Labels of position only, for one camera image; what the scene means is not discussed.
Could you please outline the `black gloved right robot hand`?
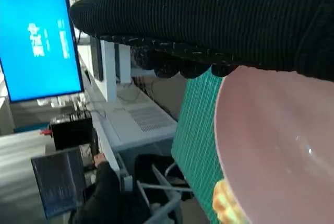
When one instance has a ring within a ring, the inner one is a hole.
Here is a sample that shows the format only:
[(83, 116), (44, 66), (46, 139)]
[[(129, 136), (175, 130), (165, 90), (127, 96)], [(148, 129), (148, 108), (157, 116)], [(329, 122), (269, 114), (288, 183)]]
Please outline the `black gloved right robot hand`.
[(70, 17), (160, 78), (247, 66), (333, 81), (333, 0), (79, 0)]

